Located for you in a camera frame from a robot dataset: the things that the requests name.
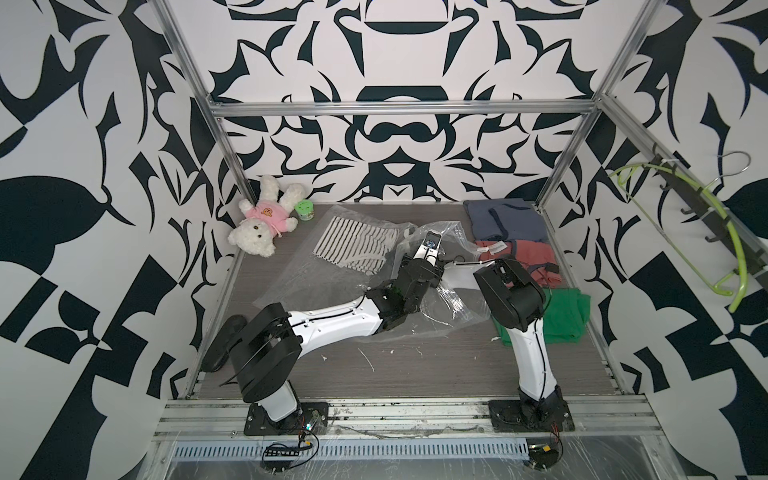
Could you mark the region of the green garment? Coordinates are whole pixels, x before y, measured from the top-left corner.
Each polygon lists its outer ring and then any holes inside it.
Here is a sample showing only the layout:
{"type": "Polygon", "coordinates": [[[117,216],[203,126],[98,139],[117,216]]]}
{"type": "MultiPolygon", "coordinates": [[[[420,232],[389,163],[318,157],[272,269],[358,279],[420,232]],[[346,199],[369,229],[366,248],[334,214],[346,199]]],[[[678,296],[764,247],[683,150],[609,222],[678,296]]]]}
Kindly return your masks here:
{"type": "Polygon", "coordinates": [[[547,290],[544,339],[547,344],[579,343],[590,320],[591,297],[579,289],[547,290]]]}

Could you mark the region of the striped white black garment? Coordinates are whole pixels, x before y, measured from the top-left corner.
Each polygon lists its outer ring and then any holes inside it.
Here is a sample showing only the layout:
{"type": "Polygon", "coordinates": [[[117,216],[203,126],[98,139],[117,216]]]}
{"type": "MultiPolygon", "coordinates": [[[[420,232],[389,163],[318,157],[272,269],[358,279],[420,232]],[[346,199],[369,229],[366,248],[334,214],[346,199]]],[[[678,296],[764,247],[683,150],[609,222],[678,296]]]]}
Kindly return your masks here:
{"type": "Polygon", "coordinates": [[[397,228],[335,216],[312,253],[337,267],[372,276],[385,265],[386,256],[395,248],[399,234],[397,228]]]}

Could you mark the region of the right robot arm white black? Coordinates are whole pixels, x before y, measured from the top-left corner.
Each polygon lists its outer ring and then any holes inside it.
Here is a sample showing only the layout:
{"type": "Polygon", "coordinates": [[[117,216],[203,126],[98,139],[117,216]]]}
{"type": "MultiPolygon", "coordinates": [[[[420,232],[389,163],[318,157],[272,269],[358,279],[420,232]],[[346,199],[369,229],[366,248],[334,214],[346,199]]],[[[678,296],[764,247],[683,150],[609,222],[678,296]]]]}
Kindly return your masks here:
{"type": "Polygon", "coordinates": [[[544,339],[546,294],[511,256],[484,262],[452,262],[442,283],[447,289],[479,291],[491,317],[505,328],[518,367],[520,421],[531,430],[561,427],[570,418],[554,376],[544,339]]]}

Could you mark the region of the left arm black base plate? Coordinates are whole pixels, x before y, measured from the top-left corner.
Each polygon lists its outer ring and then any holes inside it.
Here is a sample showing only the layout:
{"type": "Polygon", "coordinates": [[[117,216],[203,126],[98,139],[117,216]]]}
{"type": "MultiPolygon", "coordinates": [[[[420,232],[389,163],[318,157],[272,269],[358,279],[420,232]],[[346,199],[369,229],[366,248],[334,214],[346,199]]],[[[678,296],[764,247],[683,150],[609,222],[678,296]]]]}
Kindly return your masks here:
{"type": "Polygon", "coordinates": [[[273,421],[263,407],[252,403],[243,433],[249,437],[299,434],[302,431],[323,434],[328,425],[329,407],[327,402],[304,402],[283,420],[273,421]]]}

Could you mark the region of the clear plastic vacuum bag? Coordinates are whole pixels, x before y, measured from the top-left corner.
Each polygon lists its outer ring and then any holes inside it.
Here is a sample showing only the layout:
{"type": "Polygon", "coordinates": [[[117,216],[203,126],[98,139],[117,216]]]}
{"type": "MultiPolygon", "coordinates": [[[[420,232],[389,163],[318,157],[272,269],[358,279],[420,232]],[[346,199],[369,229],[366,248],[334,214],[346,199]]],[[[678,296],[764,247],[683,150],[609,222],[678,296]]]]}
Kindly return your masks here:
{"type": "MultiPolygon", "coordinates": [[[[265,307],[280,303],[288,311],[309,311],[356,300],[367,290],[394,278],[403,257],[415,253],[428,231],[442,235],[439,256],[446,261],[472,262],[480,255],[471,240],[468,216],[460,204],[364,205],[353,209],[333,206],[317,218],[280,271],[262,281],[261,292],[253,304],[265,307]],[[335,216],[400,231],[395,248],[378,273],[368,276],[313,255],[315,245],[335,216]]],[[[490,318],[479,291],[447,289],[441,280],[437,288],[427,291],[417,313],[375,339],[386,342],[446,337],[490,318]]]]}

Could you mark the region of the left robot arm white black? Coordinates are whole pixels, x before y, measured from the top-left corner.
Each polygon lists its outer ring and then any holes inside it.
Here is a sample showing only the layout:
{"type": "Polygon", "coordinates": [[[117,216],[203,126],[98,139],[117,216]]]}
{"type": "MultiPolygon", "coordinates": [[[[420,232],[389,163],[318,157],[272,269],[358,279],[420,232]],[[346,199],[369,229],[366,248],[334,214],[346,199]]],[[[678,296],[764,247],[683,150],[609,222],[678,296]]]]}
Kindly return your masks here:
{"type": "Polygon", "coordinates": [[[427,291],[440,283],[445,263],[433,254],[406,258],[398,275],[356,300],[314,311],[287,311],[273,303],[225,344],[236,383],[246,403],[259,405],[272,422],[300,409],[289,376],[304,355],[344,340],[389,332],[420,310],[427,291]]]}

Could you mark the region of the blue tank top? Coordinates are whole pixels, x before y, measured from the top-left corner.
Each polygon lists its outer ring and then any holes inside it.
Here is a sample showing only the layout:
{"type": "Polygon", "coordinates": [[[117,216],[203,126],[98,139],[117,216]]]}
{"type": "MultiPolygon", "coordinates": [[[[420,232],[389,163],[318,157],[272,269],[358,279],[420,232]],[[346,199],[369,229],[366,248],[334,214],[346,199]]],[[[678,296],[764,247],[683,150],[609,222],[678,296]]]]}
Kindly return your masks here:
{"type": "Polygon", "coordinates": [[[472,200],[463,206],[476,240],[548,242],[545,221],[522,199],[472,200]]]}

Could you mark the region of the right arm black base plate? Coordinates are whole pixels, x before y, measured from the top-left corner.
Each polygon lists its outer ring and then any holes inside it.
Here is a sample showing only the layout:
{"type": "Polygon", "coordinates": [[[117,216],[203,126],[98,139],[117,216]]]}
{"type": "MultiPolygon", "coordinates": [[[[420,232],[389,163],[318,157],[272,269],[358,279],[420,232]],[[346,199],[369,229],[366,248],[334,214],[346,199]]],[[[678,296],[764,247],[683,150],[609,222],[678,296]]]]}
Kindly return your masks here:
{"type": "Polygon", "coordinates": [[[553,393],[542,401],[491,400],[488,410],[496,432],[572,432],[573,416],[567,402],[553,393]]]}

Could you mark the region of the red tank top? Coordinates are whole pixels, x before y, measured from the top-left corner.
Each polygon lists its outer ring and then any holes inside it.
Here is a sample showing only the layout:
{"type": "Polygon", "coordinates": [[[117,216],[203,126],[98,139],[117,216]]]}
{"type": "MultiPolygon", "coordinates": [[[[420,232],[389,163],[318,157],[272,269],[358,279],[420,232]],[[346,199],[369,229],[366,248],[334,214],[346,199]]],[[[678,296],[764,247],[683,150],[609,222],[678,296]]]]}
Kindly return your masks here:
{"type": "Polygon", "coordinates": [[[540,286],[557,288],[562,284],[554,251],[546,243],[528,240],[508,242],[476,240],[475,244],[480,250],[480,260],[511,255],[540,286]]]}

